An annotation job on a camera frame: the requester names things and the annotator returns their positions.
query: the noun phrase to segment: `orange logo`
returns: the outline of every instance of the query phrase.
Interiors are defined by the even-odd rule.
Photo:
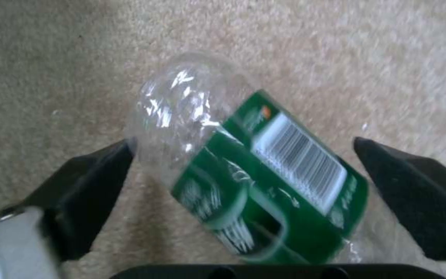
[[[271,110],[267,106],[262,106],[261,115],[264,116],[267,120],[271,118]]]

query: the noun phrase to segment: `clear plastic bottle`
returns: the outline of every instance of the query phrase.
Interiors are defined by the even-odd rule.
[[[145,171],[251,263],[323,263],[345,242],[367,183],[228,60],[173,58],[129,119]]]

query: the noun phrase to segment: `hole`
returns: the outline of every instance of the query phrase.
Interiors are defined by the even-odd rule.
[[[235,276],[235,272],[229,268],[219,267],[211,274],[209,274],[208,279],[235,279],[237,276]]]
[[[341,268],[327,268],[321,273],[321,279],[349,279],[347,272]]]

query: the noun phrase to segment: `barcode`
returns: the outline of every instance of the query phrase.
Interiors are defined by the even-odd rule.
[[[347,171],[303,129],[280,113],[253,142],[253,153],[326,215]]]

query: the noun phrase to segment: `green label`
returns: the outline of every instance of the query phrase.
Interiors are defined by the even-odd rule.
[[[214,133],[172,190],[250,263],[324,263],[357,224],[366,180],[264,92]]]

